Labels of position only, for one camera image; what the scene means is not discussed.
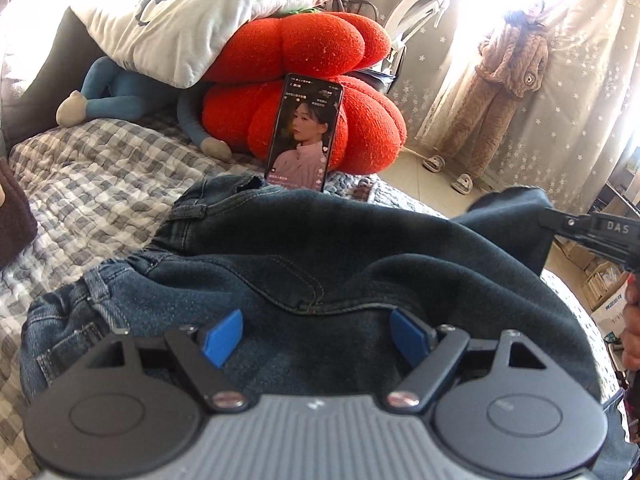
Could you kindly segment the operator's right hand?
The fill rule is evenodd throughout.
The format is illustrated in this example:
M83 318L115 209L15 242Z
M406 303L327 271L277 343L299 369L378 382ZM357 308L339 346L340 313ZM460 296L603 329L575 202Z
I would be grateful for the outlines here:
M638 372L640 368L640 308L639 275L631 274L626 287L626 306L623 310L625 329L620 335L623 345L622 360L627 370Z

